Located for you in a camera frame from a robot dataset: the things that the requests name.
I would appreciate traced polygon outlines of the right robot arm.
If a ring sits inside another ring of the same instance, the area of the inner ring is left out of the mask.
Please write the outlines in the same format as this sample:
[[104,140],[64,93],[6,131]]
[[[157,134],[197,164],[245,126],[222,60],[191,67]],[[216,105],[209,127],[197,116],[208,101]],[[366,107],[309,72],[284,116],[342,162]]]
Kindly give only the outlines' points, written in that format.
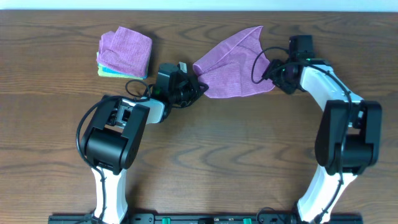
[[273,60],[262,79],[288,94],[308,92],[323,111],[315,140],[317,169],[295,205],[295,221],[328,223],[347,186],[378,160],[381,105],[349,90],[324,60]]

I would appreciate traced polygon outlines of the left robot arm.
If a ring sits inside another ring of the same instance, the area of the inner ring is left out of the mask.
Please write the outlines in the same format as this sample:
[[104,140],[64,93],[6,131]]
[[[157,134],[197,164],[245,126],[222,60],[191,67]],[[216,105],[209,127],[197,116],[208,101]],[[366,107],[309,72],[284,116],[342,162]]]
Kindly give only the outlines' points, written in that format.
[[126,171],[136,158],[147,124],[186,108],[209,86],[195,77],[146,84],[142,95],[104,95],[82,117],[76,148],[95,175],[97,206],[87,223],[122,223],[127,214]]

